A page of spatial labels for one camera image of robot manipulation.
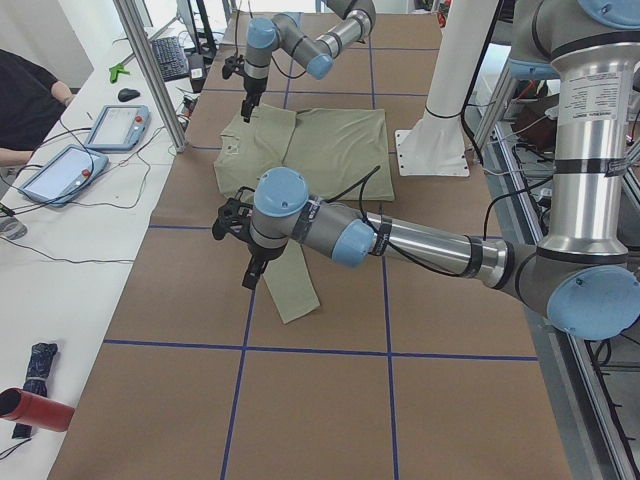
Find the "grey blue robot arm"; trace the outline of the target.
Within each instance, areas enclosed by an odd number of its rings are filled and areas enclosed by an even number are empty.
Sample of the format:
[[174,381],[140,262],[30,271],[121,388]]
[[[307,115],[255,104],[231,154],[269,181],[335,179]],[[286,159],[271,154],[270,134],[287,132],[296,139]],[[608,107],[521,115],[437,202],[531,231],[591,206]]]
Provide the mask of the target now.
[[375,26],[376,9],[370,0],[328,1],[326,6],[341,22],[316,39],[306,35],[289,14],[249,22],[243,63],[246,98],[241,107],[245,122],[250,121],[266,91],[274,51],[285,51],[306,73],[320,80],[348,46],[365,40]]
[[309,192],[296,171],[260,178],[244,206],[240,236],[254,289],[295,241],[355,267],[367,255],[395,256],[433,273],[470,278],[506,293],[568,335],[606,340],[639,316],[639,281],[619,240],[624,138],[633,68],[639,61],[635,1],[520,1],[511,64],[547,67],[560,79],[550,219],[536,245],[457,235]]

